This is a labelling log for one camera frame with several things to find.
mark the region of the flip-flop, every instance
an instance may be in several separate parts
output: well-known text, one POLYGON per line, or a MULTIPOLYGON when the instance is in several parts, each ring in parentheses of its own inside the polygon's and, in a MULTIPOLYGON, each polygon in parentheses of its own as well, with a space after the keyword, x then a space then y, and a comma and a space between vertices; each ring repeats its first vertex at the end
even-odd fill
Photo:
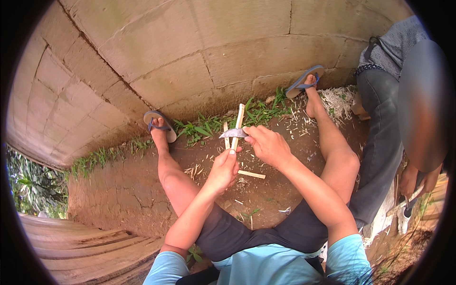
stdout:
POLYGON ((306 72, 304 72, 304 74, 301 75, 301 77, 299 77, 298 80, 295 83, 293 83, 293 85, 288 87, 288 89, 285 91, 285 95, 287 96, 287 98, 294 98, 298 96, 299 93, 301 93, 304 90, 304 88, 309 88, 315 85, 318 82, 318 80, 320 80, 320 77, 323 75, 324 71, 325 69, 321 65, 315 65, 307 69, 306 72), (312 74, 316 77, 316 81, 314 84, 304 84, 309 74, 312 74))
POLYGON ((160 113, 159 111, 147 111, 144 114, 144 123, 149 126, 149 133, 151 128, 159 129, 159 130, 167 130, 166 133, 166 141, 168 143, 175 142, 177 139, 176 132, 172 128, 171 122, 165 117, 164 114, 160 113), (153 119, 163 118, 165 121, 165 125, 162 127, 156 126, 152 123, 153 119))

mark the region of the blue flip-flop strap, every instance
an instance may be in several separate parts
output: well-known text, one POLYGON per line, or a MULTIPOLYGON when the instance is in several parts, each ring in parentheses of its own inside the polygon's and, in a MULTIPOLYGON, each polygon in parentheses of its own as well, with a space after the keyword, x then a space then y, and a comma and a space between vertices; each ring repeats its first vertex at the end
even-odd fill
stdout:
POLYGON ((320 80, 320 78, 318 77, 318 73, 315 73, 315 77, 316 77, 316 81, 314 84, 299 84, 298 86, 296 86, 295 88, 297 89, 304 89, 304 88, 309 88, 309 87, 312 87, 314 86, 318 80, 320 80))
POLYGON ((148 128, 149 129, 149 133, 150 133, 151 128, 158 129, 158 130, 171 130, 171 128, 168 127, 168 126, 159 127, 159 126, 154 125, 152 123, 153 120, 154 120, 154 118, 150 119, 149 128, 148 128))

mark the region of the gray jeans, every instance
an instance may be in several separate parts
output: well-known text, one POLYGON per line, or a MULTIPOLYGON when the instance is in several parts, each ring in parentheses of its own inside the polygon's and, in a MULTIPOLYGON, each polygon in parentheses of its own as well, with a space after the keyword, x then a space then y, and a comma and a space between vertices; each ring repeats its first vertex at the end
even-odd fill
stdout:
POLYGON ((358 191, 349 209, 358 228, 373 221, 388 193, 404 147, 399 134, 399 82, 383 70, 370 69, 357 77, 363 108, 369 113, 369 137, 363 149, 358 191))

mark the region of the tree foliage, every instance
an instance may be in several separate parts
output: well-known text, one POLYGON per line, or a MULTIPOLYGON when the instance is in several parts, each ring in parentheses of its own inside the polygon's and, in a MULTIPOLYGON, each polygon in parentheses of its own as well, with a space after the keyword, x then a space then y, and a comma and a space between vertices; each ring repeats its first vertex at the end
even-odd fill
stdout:
POLYGON ((68 207, 67 174, 42 166, 7 147, 8 178, 17 211, 64 218, 68 207))

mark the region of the knife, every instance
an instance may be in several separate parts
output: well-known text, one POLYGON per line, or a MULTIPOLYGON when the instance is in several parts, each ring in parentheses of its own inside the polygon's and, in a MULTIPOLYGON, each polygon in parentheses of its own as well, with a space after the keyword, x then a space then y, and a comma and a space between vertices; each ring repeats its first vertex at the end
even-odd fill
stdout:
POLYGON ((248 137, 249 135, 244 132, 242 128, 235 128, 235 129, 229 129, 223 134, 221 134, 218 138, 228 138, 228 137, 238 137, 238 138, 245 138, 248 137))

